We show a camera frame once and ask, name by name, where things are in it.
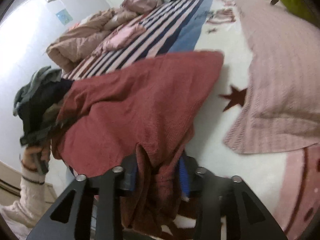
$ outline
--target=red star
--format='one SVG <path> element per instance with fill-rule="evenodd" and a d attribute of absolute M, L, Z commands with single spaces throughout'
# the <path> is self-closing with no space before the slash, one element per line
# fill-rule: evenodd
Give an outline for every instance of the red star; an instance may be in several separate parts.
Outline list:
<path fill-rule="evenodd" d="M 231 87 L 231 94 L 230 95 L 219 95 L 222 98 L 230 100 L 229 104 L 223 109 L 224 111 L 227 111 L 233 106 L 240 105 L 241 107 L 244 106 L 244 99 L 245 95 L 247 94 L 247 89 L 243 89 L 239 91 L 236 87 L 230 85 Z"/>

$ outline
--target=metal bolt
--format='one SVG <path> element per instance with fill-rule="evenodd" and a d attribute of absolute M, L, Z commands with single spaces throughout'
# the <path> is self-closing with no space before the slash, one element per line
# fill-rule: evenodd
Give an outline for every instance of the metal bolt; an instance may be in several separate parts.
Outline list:
<path fill-rule="evenodd" d="M 120 172 L 123 171 L 123 168 L 122 168 L 121 166 L 116 166 L 116 167 L 114 167 L 114 168 L 112 169 L 112 171 L 113 171 L 114 173 L 120 173 Z"/>
<path fill-rule="evenodd" d="M 87 176 L 83 174 L 76 176 L 77 181 L 85 181 L 86 179 L 87 179 Z"/>
<path fill-rule="evenodd" d="M 233 180 L 233 182 L 236 182 L 236 183 L 242 182 L 242 179 L 241 179 L 240 176 L 233 176 L 233 177 L 232 177 L 232 180 Z"/>
<path fill-rule="evenodd" d="M 206 170 L 206 168 L 204 168 L 204 167 L 198 167 L 197 169 L 196 169 L 196 174 L 199 174 L 199 175 L 203 175 L 203 174 L 205 174 L 207 172 L 207 170 Z"/>

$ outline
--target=red cloth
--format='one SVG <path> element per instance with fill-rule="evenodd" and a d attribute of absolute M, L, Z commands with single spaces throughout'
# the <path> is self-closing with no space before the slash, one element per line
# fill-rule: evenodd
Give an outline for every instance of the red cloth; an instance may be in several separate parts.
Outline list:
<path fill-rule="evenodd" d="M 122 223 L 160 236 L 180 204 L 175 167 L 222 64 L 220 52 L 172 53 L 75 81 L 58 121 L 80 119 L 54 140 L 55 157 L 93 177 L 135 152 L 137 188 L 121 200 Z"/>

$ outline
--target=striped bedding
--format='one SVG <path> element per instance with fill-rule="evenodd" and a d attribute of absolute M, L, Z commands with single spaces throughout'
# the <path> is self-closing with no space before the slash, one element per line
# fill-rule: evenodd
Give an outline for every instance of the striped bedding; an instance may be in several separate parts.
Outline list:
<path fill-rule="evenodd" d="M 130 25 L 140 22 L 147 31 L 129 46 L 97 58 L 88 57 L 64 77 L 79 80 L 103 75 L 163 53 L 222 50 L 225 61 L 220 79 L 195 118 L 195 136 L 186 146 L 186 152 L 195 157 L 199 165 L 218 176 L 241 176 L 273 214 L 288 238 L 295 239 L 314 215 L 312 213 L 306 218 L 305 214 L 319 206 L 314 201 L 318 199 L 316 185 L 319 184 L 320 168 L 316 176 L 316 169 L 311 163 L 320 158 L 320 146 L 289 153 L 239 155 L 223 144 L 222 140 L 241 108 L 235 105 L 223 112 L 228 101 L 219 95 L 230 94 L 231 86 L 239 91 L 248 87 L 252 52 L 243 35 L 236 7 L 232 7 L 236 22 L 206 23 L 207 12 L 221 8 L 228 8 L 221 0 L 178 0 L 164 4 L 146 17 L 130 22 Z M 168 239 L 177 232 L 189 237 L 174 239 L 191 238 L 190 228 L 196 221 L 185 216 L 184 212 L 183 216 L 177 216 L 170 228 L 163 227 Z"/>

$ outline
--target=striped sleeve cuff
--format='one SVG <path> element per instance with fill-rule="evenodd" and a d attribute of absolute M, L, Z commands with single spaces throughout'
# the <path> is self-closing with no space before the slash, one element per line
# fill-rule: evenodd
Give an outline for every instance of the striped sleeve cuff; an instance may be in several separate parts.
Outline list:
<path fill-rule="evenodd" d="M 39 175 L 38 172 L 28 171 L 22 166 L 22 178 L 30 183 L 43 185 L 45 180 L 45 175 Z"/>

